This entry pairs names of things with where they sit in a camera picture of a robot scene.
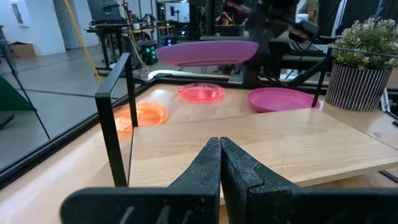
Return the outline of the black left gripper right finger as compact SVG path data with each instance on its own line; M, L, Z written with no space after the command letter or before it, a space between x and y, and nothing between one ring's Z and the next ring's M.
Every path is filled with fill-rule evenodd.
M266 167L229 138L220 139L221 184L230 223L290 223L298 186Z

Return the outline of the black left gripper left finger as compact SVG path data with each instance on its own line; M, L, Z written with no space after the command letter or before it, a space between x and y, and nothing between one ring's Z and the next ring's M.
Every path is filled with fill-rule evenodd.
M212 137L203 146L185 171L170 185L171 189L187 191L189 196L208 190L209 198L198 196L198 205L189 206L190 200L172 211L181 211L182 223L218 223L220 210L221 143Z

